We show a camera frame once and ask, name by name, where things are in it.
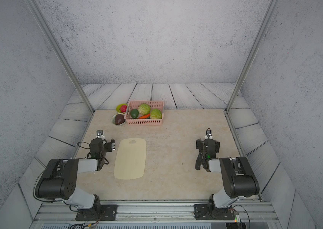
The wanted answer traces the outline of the cream plastic cutting board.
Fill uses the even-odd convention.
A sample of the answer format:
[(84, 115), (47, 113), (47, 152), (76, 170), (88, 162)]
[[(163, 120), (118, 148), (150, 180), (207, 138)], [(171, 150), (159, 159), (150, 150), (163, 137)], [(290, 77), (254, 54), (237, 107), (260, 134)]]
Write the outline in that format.
[(144, 175), (146, 165), (146, 140), (128, 138), (120, 141), (114, 167), (116, 179), (138, 179)]

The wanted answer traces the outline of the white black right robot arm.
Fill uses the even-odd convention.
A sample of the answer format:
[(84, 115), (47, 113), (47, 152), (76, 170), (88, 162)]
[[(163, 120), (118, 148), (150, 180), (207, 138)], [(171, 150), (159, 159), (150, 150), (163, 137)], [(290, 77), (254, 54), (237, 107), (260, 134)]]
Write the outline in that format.
[(195, 169), (205, 169), (207, 172), (220, 173), (223, 189), (210, 195), (206, 204), (194, 205), (196, 220), (234, 220), (232, 205), (244, 198), (255, 196), (260, 191), (258, 180), (246, 157), (221, 157), (220, 142), (205, 138), (196, 140), (199, 155)]

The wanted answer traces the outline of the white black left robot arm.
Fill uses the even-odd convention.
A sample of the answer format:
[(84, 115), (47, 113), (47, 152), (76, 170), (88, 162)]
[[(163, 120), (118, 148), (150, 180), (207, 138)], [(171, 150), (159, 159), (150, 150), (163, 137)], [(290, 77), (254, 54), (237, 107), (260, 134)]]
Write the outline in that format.
[(33, 190), (34, 198), (42, 202), (62, 201), (76, 207), (76, 220), (100, 220), (107, 208), (102, 207), (97, 195), (77, 187), (79, 174), (100, 171), (108, 165), (106, 154), (116, 149), (115, 140), (110, 142), (95, 138), (89, 143), (85, 159), (52, 159), (38, 176)]

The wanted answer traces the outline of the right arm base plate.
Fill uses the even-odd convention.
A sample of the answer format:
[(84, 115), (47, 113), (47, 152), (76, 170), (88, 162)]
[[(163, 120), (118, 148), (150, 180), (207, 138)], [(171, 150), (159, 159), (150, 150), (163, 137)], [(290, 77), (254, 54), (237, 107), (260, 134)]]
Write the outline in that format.
[(196, 220), (236, 220), (233, 210), (219, 209), (208, 204), (195, 204), (193, 217)]

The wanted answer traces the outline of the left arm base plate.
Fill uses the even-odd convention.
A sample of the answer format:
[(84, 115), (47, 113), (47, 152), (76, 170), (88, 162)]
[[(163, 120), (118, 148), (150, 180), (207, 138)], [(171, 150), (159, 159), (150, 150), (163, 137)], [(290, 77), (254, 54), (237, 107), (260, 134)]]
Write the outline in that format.
[(118, 205), (96, 205), (91, 209), (78, 210), (76, 221), (114, 221)]

